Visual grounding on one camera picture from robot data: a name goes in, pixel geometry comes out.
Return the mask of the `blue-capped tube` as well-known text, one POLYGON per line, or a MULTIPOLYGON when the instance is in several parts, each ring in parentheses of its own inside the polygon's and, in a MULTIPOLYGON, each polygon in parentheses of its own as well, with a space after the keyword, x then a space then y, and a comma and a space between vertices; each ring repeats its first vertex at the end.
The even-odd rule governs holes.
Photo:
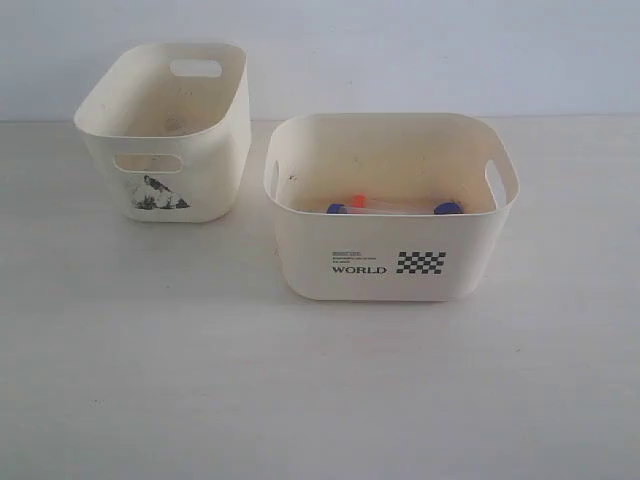
POLYGON ((380 210, 355 207, 352 205, 345 205, 341 203, 332 203, 326 210, 327 214, 344 214, 344 215, 376 215, 381 214, 380 210))
POLYGON ((456 202, 424 203, 418 205, 402 205, 400 212, 406 215, 458 215, 463 214, 463 208, 456 202))

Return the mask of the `orange-capped tube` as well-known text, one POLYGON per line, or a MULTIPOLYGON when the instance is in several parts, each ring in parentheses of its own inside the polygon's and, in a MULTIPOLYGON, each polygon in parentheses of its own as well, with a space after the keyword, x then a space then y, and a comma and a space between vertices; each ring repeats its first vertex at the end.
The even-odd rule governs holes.
POLYGON ((351 213, 372 215, 431 215, 433 213, 433 209, 429 206, 388 202, 365 195, 353 196, 346 208, 351 213))

